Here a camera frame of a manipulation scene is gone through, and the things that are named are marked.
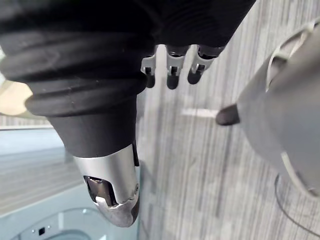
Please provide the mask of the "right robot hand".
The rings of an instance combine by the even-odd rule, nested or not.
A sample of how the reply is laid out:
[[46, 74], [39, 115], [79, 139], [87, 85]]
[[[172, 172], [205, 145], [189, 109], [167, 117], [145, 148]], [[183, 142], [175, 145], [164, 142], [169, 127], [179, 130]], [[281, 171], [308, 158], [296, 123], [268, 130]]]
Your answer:
[[177, 88], [186, 54], [197, 84], [248, 14], [252, 0], [3, 0], [0, 71], [29, 87], [25, 101], [73, 156], [92, 202], [113, 225], [139, 214], [137, 96], [156, 81]]

